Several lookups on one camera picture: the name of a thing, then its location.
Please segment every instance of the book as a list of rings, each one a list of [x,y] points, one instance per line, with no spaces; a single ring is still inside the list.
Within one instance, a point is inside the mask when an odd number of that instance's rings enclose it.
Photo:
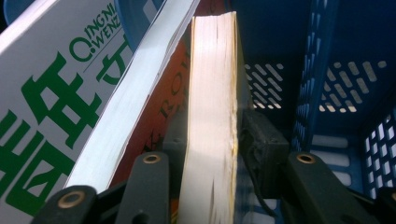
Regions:
[[[128,178],[138,155],[158,149],[170,120],[186,107],[190,76],[186,27],[195,13],[224,12],[222,4],[223,0],[164,3],[79,156],[67,187],[89,185],[102,192]],[[207,9],[213,5],[216,9]]]
[[[237,190],[249,181],[240,173],[238,134],[242,109],[251,102],[236,13],[194,17],[191,29],[187,152],[177,223],[242,223],[248,211],[240,209],[252,202]]]
[[[110,0],[34,1],[0,34],[0,223],[64,187],[132,57]]]

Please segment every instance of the green chinese character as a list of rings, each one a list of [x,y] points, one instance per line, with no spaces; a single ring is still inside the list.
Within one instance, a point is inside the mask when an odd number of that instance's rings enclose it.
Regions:
[[[17,121],[17,117],[11,111],[0,122],[0,139],[9,131],[11,126]],[[15,176],[21,170],[40,142],[43,140],[41,133],[35,133],[35,136],[28,143],[26,148],[17,155],[13,152],[18,143],[30,130],[30,126],[23,120],[17,130],[10,138],[0,146],[0,172],[4,175],[0,178],[0,196],[4,194],[8,186],[14,180]]]
[[[45,173],[34,175],[41,162],[49,165],[51,169]],[[59,177],[70,175],[73,165],[72,160],[46,141],[11,189],[6,197],[6,202],[22,212],[34,216],[44,205]],[[29,191],[37,186],[44,187],[38,193]]]
[[[66,60],[58,52],[54,63],[44,74],[37,81],[34,81],[31,77],[22,86],[21,90],[26,102],[35,114],[38,124],[40,124],[45,117],[52,119],[59,127],[68,133],[69,136],[66,139],[66,144],[70,148],[73,148],[73,145],[84,128],[87,125],[93,128],[96,121],[99,119],[95,111],[102,103],[102,100],[95,94],[90,105],[85,103],[77,95],[77,90],[83,82],[81,76],[77,74],[70,85],[59,77],[59,72],[65,64]],[[46,88],[50,89],[58,97],[58,100],[52,108],[47,108],[41,96],[41,93]],[[79,115],[77,123],[67,117],[63,112],[67,106]]]
[[[120,48],[117,49],[117,51],[114,53],[114,55],[111,56],[110,59],[108,58],[108,55],[107,55],[102,60],[103,68],[97,75],[96,80],[100,81],[101,79],[103,79],[105,82],[107,82],[108,84],[111,84],[111,85],[117,85],[117,83],[119,83],[119,81],[126,69],[125,62],[121,57],[121,53],[125,50],[125,48],[127,46],[128,46],[128,42],[126,40],[126,36],[124,36],[124,42],[122,43]],[[111,75],[109,75],[107,73],[107,70],[110,68],[110,66],[113,63],[116,63],[118,68],[120,69],[120,74],[116,77],[112,77]]]

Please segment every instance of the white book cover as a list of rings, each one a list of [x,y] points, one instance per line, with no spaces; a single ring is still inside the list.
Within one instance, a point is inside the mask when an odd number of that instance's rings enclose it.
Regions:
[[[112,0],[34,1],[0,34],[0,223],[64,187],[132,55]]]

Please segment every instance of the metal rivet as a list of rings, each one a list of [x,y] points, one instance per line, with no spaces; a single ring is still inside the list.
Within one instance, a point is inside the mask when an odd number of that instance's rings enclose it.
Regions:
[[[161,160],[161,157],[157,156],[157,155],[148,155],[143,159],[144,163],[148,163],[148,164],[152,164],[152,163],[156,163],[158,161]]]
[[[299,154],[297,155],[297,160],[306,164],[315,163],[315,158],[308,154]]]
[[[82,190],[75,190],[65,194],[58,201],[58,206],[60,208],[71,208],[82,203],[84,199],[85,199],[85,192]]]

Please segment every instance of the plastic basket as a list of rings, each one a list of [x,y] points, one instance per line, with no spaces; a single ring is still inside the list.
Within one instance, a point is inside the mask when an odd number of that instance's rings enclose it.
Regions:
[[[256,110],[344,185],[396,186],[396,3],[232,3]]]

